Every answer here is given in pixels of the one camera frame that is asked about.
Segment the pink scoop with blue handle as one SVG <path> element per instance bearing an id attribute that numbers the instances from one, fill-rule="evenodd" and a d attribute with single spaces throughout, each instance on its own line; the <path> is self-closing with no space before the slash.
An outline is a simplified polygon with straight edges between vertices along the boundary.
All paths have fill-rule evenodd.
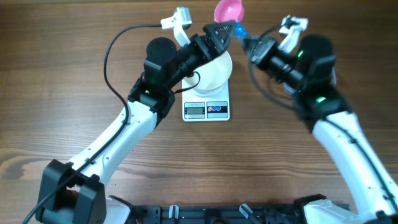
<path id="1" fill-rule="evenodd" d="M 241 24 L 244 17 L 244 6 L 242 0 L 221 0 L 214 10 L 215 22 L 235 21 L 235 36 L 241 39 L 247 35 L 246 29 Z"/>

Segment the white bowl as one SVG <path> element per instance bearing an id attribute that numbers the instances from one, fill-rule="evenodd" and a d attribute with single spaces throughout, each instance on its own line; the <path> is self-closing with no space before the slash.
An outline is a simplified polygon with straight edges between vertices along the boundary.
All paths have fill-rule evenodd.
<path id="1" fill-rule="evenodd" d="M 231 76 L 233 63 L 230 54 L 226 51 L 214 60 L 194 70 L 192 77 L 184 78 L 183 88 L 192 87 L 196 95 L 210 95 L 226 84 Z"/>

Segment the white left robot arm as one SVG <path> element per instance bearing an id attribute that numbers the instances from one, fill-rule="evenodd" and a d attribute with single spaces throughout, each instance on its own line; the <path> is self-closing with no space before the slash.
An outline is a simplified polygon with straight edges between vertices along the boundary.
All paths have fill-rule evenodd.
<path id="1" fill-rule="evenodd" d="M 127 97 L 121 98 L 119 116 L 85 150 L 68 162 L 52 160 L 44 169 L 37 205 L 28 218 L 41 223 L 137 223 L 134 207 L 114 196 L 106 186 L 126 156 L 168 115 L 175 86 L 228 49 L 235 21 L 204 26 L 177 47 L 165 37 L 146 48 L 144 71 Z"/>

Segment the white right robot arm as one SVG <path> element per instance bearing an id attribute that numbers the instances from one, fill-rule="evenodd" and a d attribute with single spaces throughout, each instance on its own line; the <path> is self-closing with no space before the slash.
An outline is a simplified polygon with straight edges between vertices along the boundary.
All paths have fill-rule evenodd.
<path id="1" fill-rule="evenodd" d="M 357 213 L 323 195 L 295 201 L 303 223 L 397 223 L 397 184 L 366 139 L 359 119 L 333 83 L 336 55 L 329 39 L 306 35 L 296 55 L 279 49 L 269 35 L 243 36 L 250 67 L 293 89 L 292 105 L 325 148 L 345 180 Z"/>

